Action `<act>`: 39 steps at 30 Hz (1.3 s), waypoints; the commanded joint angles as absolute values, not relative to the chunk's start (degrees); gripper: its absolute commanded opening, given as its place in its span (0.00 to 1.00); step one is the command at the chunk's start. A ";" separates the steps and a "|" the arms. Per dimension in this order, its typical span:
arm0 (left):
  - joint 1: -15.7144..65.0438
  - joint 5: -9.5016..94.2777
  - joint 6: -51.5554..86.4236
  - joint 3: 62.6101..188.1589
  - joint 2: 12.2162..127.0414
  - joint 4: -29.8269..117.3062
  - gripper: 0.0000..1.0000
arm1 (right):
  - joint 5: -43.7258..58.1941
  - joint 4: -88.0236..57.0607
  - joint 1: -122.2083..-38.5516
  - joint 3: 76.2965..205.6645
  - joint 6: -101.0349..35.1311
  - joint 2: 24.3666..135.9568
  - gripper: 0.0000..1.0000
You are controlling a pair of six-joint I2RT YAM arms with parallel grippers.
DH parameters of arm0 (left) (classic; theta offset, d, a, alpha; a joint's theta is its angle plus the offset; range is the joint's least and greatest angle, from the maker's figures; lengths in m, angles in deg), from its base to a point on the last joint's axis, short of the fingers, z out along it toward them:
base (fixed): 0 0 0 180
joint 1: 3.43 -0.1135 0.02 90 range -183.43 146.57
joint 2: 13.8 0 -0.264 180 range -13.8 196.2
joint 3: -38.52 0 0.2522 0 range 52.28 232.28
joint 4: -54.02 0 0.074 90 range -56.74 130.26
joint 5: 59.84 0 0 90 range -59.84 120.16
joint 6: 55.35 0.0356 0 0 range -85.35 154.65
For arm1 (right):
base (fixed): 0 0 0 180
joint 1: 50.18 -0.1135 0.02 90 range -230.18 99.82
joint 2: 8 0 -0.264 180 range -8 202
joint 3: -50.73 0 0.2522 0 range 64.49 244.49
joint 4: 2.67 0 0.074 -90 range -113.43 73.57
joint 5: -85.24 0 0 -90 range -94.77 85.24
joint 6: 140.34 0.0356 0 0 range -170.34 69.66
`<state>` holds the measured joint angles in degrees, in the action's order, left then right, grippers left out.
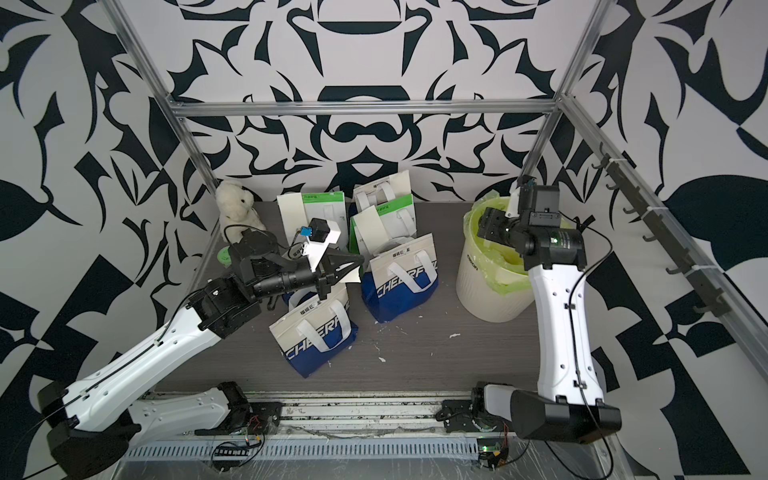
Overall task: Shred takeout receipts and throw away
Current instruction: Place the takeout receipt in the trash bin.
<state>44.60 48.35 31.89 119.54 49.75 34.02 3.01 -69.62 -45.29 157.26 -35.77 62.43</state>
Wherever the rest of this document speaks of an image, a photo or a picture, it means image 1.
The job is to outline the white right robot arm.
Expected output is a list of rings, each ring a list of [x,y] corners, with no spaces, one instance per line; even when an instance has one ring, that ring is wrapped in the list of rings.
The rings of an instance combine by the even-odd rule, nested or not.
[[[466,413],[479,430],[508,428],[521,439],[589,444],[622,427],[595,372],[585,308],[590,269],[581,230],[561,223],[559,190],[527,184],[475,203],[465,217],[484,243],[509,247],[532,286],[539,334],[537,388],[480,383]]]

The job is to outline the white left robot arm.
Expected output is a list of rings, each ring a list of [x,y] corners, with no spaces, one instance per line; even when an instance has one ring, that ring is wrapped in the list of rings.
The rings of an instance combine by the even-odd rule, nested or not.
[[[234,382],[205,392],[146,400],[151,387],[198,353],[257,317],[266,299],[312,287],[320,299],[357,276],[364,259],[335,248],[338,227],[321,221],[297,259],[283,256],[274,234],[253,229],[229,246],[224,273],[194,291],[173,318],[107,366],[69,385],[38,393],[51,427],[47,443],[70,479],[88,479],[128,450],[195,431],[226,435],[246,427],[251,404]]]

